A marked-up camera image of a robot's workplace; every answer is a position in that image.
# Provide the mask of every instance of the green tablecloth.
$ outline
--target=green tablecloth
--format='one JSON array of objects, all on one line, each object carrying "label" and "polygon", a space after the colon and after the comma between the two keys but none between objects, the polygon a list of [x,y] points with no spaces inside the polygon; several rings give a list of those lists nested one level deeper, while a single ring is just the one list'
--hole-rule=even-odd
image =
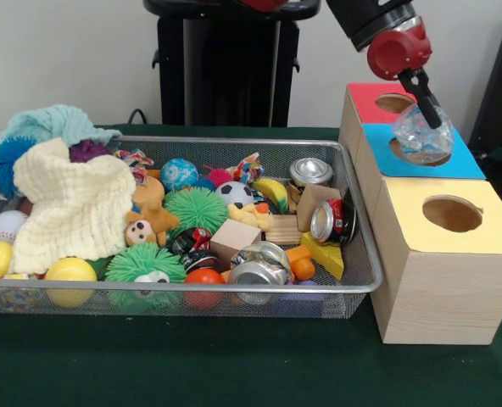
[{"label": "green tablecloth", "polygon": [[[238,130],[313,134],[337,131]],[[502,326],[490,347],[383,345],[369,298],[348,321],[0,315],[0,407],[148,404],[502,406]]]}]

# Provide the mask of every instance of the green koosh ball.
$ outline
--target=green koosh ball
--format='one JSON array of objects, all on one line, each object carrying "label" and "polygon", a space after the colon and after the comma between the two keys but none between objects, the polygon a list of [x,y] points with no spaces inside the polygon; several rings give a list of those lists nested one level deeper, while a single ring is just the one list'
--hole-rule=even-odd
[{"label": "green koosh ball", "polygon": [[[156,243],[141,243],[114,257],[106,270],[107,282],[183,282],[180,256]],[[181,295],[173,291],[109,290],[110,302],[124,315],[136,315],[177,306]]]},{"label": "green koosh ball", "polygon": [[171,236],[192,227],[203,227],[214,235],[228,218],[223,200],[207,188],[171,192],[165,197],[165,208],[180,218],[180,224],[170,232]]}]

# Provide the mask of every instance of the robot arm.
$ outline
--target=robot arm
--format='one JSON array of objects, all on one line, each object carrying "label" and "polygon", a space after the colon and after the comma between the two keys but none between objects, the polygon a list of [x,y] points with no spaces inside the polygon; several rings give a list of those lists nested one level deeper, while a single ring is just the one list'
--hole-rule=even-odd
[{"label": "robot arm", "polygon": [[411,1],[326,0],[356,50],[367,49],[372,72],[386,81],[399,80],[416,97],[430,127],[436,129],[441,119],[423,68],[432,48]]}]

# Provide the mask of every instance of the box hole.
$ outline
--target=box hole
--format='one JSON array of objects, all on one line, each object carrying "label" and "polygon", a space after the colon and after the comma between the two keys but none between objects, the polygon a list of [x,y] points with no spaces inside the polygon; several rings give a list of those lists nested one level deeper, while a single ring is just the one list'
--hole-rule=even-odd
[{"label": "box hole", "polygon": [[427,199],[422,213],[434,225],[457,233],[473,231],[482,224],[480,209],[463,198],[449,195]]},{"label": "box hole", "polygon": [[393,138],[388,143],[388,146],[390,147],[390,150],[393,152],[393,154],[399,159],[405,161],[406,163],[410,163],[413,165],[420,165],[421,167],[439,167],[440,165],[446,164],[451,159],[451,154],[449,154],[444,159],[440,159],[439,161],[435,161],[433,163],[417,164],[414,163],[413,161],[410,161],[407,157],[404,156],[404,154],[402,153],[402,145],[396,138]]},{"label": "box hole", "polygon": [[402,113],[413,104],[415,101],[412,98],[400,93],[386,93],[376,99],[376,105],[379,109],[394,114]]}]

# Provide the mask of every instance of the white wall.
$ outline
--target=white wall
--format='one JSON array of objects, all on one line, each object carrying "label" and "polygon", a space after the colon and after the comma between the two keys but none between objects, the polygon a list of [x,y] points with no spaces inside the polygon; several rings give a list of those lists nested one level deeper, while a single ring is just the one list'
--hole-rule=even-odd
[{"label": "white wall", "polygon": [[[502,36],[502,0],[414,5],[434,47],[432,88],[468,137]],[[376,79],[325,3],[299,25],[289,125],[337,127],[345,85]],[[139,0],[0,0],[0,131],[12,114],[55,103],[95,123],[124,122],[135,107],[159,122],[156,47],[156,17]]]}]

